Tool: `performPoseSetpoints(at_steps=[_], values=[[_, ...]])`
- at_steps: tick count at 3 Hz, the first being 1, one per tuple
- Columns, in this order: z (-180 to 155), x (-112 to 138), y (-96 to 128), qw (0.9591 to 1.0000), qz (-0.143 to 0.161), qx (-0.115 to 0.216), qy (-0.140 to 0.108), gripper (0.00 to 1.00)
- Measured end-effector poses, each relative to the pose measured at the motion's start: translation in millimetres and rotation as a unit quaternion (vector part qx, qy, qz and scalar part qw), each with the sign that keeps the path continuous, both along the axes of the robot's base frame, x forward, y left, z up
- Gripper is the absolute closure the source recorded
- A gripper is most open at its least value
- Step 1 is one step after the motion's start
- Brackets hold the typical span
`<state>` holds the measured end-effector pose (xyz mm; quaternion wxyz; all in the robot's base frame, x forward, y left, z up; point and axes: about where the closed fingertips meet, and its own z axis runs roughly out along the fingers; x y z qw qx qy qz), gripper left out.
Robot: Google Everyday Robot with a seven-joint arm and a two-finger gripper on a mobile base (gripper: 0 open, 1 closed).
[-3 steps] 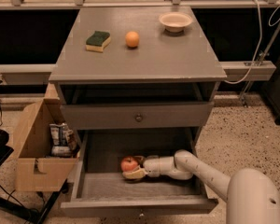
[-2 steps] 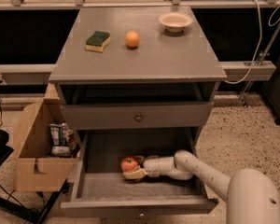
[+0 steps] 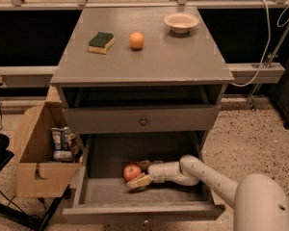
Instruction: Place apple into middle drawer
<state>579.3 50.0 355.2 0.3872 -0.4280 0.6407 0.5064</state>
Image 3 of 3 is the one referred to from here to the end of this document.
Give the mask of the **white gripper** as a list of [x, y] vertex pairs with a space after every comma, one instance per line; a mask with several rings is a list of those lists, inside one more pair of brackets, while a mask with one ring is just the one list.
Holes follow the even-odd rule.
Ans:
[[165, 164], [163, 161], [139, 161], [135, 162], [141, 170], [147, 170], [148, 174], [142, 173], [136, 178], [127, 182], [127, 187], [129, 189], [137, 189], [141, 187], [146, 187], [151, 184], [151, 182], [156, 184], [162, 184], [166, 182]]

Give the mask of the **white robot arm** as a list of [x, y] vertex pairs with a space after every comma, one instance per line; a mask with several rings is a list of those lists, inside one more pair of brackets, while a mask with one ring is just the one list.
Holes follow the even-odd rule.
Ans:
[[289, 199], [275, 180], [263, 174], [235, 182], [197, 157], [184, 155], [176, 162], [130, 163], [123, 177], [130, 189], [168, 181], [181, 186], [202, 182], [233, 208], [234, 231], [289, 231]]

